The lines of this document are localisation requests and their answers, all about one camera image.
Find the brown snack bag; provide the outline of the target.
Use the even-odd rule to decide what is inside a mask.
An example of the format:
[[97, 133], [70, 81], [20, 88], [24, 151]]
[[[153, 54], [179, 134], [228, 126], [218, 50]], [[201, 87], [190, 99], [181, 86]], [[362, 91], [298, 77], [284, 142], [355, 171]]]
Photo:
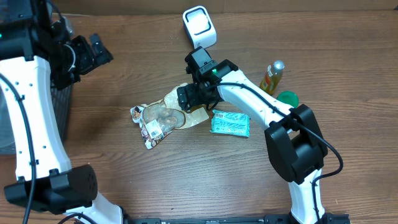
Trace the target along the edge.
[[187, 113], [178, 104], [177, 88], [159, 101], [134, 106], [132, 121], [137, 123], [147, 149], [156, 147], [175, 130], [191, 128], [209, 119], [203, 107]]

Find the teal snack packet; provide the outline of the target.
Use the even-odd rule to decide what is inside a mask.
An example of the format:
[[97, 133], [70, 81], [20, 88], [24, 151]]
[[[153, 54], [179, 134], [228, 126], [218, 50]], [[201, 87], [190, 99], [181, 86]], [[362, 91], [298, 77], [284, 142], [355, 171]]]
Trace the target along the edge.
[[244, 113], [213, 110], [210, 132], [248, 138], [250, 135], [250, 118]]

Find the yellow liquid bottle silver cap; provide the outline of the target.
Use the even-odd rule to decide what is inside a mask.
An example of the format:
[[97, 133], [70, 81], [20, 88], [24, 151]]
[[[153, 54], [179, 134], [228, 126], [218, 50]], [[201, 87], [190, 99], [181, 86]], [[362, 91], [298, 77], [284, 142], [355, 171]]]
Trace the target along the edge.
[[269, 95], [273, 95], [277, 85], [282, 79], [283, 70], [285, 68], [284, 62], [276, 60], [267, 67], [264, 79], [261, 81], [259, 87]]

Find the green lid white jar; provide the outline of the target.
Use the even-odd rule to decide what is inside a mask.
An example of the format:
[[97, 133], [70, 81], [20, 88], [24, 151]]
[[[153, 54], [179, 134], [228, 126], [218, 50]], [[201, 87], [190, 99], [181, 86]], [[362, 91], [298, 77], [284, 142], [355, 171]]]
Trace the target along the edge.
[[298, 107], [299, 105], [299, 98], [298, 96], [292, 92], [292, 91], [283, 91], [281, 92], [278, 97], [277, 100], [288, 104], [290, 106], [293, 106], [294, 108]]

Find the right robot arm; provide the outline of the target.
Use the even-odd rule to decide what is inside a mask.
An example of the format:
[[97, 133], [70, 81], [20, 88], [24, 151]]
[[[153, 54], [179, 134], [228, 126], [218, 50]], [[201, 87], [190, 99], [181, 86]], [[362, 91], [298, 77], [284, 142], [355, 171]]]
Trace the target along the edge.
[[178, 104], [186, 112], [195, 106], [231, 103], [264, 131], [268, 158], [274, 170], [289, 184], [294, 223], [325, 223], [319, 180], [327, 149], [313, 111], [294, 108], [250, 81], [229, 60], [220, 63], [198, 47], [186, 57], [186, 72], [193, 82], [177, 90]]

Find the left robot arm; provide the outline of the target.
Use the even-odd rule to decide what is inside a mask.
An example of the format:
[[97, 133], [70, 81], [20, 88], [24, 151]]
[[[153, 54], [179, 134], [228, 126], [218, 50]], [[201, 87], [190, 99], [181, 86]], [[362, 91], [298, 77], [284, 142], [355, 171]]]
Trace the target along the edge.
[[82, 223], [127, 223], [98, 191], [90, 165], [73, 167], [61, 140], [52, 90], [80, 81], [113, 56], [97, 34], [74, 36], [52, 1], [6, 1], [1, 8], [1, 89], [16, 145], [16, 182], [6, 200], [31, 212]]

